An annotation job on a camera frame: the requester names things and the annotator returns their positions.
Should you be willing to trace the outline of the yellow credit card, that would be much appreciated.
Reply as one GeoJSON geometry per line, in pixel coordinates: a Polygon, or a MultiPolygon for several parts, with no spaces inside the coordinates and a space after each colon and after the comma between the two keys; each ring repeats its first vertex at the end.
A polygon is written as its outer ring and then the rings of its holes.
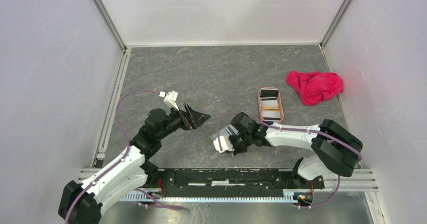
{"type": "Polygon", "coordinates": [[[280,111],[279,106],[262,106],[262,111],[280,111]]]}

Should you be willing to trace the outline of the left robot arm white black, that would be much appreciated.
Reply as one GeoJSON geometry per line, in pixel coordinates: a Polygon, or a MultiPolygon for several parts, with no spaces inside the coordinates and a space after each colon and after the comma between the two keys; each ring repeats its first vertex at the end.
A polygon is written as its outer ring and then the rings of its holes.
{"type": "Polygon", "coordinates": [[[72,180],[63,189],[58,215],[65,223],[99,223],[105,212],[134,189],[158,182],[156,166],[149,159],[162,147],[161,141],[178,129],[195,130],[210,115],[193,110],[156,108],[125,150],[112,162],[80,183],[72,180]]]}

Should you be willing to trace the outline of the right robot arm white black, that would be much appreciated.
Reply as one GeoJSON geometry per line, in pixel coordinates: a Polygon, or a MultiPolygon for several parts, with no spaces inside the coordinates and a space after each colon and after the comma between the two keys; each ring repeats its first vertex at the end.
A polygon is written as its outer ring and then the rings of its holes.
{"type": "Polygon", "coordinates": [[[219,134],[214,141],[219,153],[245,153],[249,146],[296,147],[313,152],[301,158],[293,167],[291,182],[303,188],[316,177],[334,173],[350,177],[362,160],[363,143],[341,125],[325,119],[311,126],[283,125],[277,122],[254,120],[246,113],[238,113],[230,125],[234,132],[219,134]]]}

